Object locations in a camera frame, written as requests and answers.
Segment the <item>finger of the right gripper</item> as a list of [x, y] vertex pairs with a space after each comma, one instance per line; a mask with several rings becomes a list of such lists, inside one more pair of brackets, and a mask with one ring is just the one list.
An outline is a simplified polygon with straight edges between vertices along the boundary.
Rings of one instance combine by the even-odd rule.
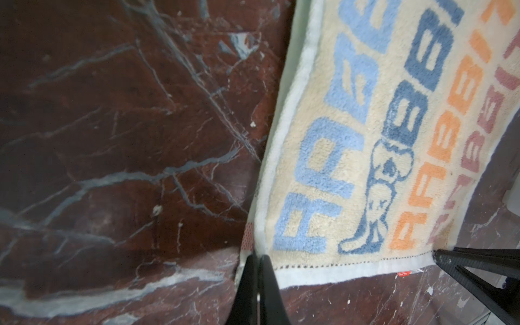
[[519, 323], [519, 250], [436, 250], [433, 260], [505, 324]]

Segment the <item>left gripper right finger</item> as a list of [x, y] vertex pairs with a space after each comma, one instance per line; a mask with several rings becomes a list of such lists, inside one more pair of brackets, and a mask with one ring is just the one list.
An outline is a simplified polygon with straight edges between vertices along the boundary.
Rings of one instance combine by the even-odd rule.
[[263, 255], [259, 260], [258, 293], [261, 325], [291, 325], [272, 262], [267, 255]]

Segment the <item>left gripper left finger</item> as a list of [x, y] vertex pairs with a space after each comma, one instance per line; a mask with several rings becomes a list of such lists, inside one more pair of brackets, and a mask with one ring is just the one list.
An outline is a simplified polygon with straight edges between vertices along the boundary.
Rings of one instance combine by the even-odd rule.
[[257, 323], [258, 258], [249, 255], [243, 269], [238, 290], [225, 325], [254, 325]]

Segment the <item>white plastic basket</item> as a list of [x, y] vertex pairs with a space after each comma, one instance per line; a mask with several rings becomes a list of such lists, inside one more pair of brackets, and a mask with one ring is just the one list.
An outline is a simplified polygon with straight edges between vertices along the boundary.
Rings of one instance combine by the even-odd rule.
[[506, 191], [502, 201], [510, 212], [520, 216], [520, 175], [516, 177], [511, 189]]

